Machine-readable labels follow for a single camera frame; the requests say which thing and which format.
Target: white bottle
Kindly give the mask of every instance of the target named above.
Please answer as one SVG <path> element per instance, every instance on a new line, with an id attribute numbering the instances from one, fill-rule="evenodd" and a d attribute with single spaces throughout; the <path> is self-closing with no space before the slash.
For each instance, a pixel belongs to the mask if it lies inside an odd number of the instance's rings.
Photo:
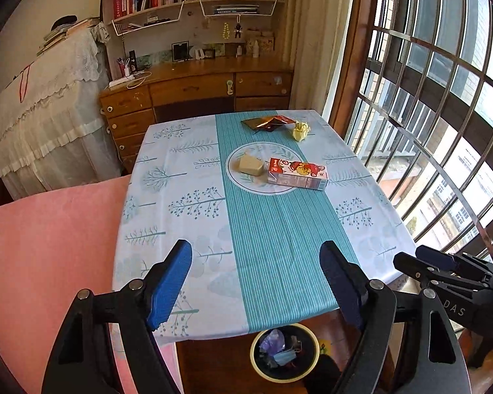
<path id="1" fill-rule="evenodd" d="M 259 43 L 256 40 L 252 49 L 252 57 L 259 57 Z"/>

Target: photo frame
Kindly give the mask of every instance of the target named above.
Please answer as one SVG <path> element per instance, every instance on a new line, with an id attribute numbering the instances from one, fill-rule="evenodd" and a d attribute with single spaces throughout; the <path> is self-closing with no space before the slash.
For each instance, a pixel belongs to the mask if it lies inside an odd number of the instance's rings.
<path id="1" fill-rule="evenodd" d="M 215 49 L 204 49 L 204 58 L 205 59 L 215 59 L 216 58 L 216 50 Z"/>
<path id="2" fill-rule="evenodd" d="M 172 62 L 185 61 L 190 59 L 190 44 L 188 41 L 172 43 Z"/>

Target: window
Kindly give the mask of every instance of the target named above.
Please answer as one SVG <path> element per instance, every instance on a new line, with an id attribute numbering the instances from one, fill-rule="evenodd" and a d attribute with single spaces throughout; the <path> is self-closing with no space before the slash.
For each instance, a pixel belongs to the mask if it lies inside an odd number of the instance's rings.
<path id="1" fill-rule="evenodd" d="M 378 0 L 345 140 L 417 244 L 493 250 L 492 2 Z"/>
<path id="2" fill-rule="evenodd" d="M 469 217 L 467 210 L 462 207 L 460 208 L 458 213 L 455 214 L 455 219 L 459 223 L 460 227 L 462 227 L 466 223 L 466 221 L 471 218 Z"/>

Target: red and white carton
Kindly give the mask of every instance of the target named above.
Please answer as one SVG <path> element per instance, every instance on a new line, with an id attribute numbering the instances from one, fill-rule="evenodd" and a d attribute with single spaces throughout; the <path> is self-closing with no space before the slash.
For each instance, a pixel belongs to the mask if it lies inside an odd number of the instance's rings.
<path id="1" fill-rule="evenodd" d="M 325 166 L 303 161 L 270 159 L 268 183 L 324 190 L 329 175 Z"/>

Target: white lace curtain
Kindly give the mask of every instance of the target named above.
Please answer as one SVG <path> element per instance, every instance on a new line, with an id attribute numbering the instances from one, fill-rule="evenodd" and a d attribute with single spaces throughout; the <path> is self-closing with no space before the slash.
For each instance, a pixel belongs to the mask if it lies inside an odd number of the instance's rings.
<path id="1" fill-rule="evenodd" d="M 0 94 L 0 177 L 15 200 L 120 175 L 98 99 L 108 84 L 94 39 L 103 31 L 74 33 Z"/>

